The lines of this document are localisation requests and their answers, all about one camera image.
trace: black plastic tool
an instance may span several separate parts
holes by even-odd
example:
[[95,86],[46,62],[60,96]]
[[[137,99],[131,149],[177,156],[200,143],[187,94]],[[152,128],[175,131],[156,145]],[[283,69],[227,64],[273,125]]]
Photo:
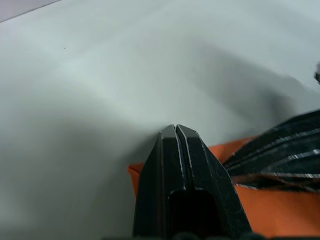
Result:
[[183,232],[236,239],[251,227],[229,174],[198,133],[169,125],[140,173],[133,236]]

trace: black clip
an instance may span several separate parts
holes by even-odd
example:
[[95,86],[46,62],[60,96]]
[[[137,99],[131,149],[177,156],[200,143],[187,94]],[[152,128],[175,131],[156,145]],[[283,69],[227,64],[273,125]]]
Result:
[[236,239],[251,231],[229,174],[198,133],[161,131],[140,174],[133,236]]

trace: orange bag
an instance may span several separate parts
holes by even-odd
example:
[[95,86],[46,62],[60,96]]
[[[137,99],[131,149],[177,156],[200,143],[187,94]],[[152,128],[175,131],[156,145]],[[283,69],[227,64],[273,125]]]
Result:
[[[251,138],[210,147],[221,162]],[[143,163],[130,165],[134,194],[137,195],[139,174]],[[235,186],[252,230],[271,237],[320,237],[320,194],[279,190],[254,190]]]

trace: white surface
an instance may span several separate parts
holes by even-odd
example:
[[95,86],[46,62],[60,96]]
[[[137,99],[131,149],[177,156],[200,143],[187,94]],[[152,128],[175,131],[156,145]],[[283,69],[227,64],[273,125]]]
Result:
[[57,1],[59,0],[1,0],[0,22]]
[[163,127],[213,145],[317,109],[319,7],[64,0],[1,23],[1,239],[129,236],[127,165]]

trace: orange fabric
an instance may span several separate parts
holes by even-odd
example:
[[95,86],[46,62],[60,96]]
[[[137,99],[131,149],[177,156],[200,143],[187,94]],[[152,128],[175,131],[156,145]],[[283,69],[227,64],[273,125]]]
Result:
[[[236,150],[251,140],[244,138],[210,147],[210,151],[223,163]],[[143,163],[130,165],[133,189],[137,195],[139,173]],[[265,237],[319,236],[320,194],[254,190],[235,186],[243,209],[255,233]]]

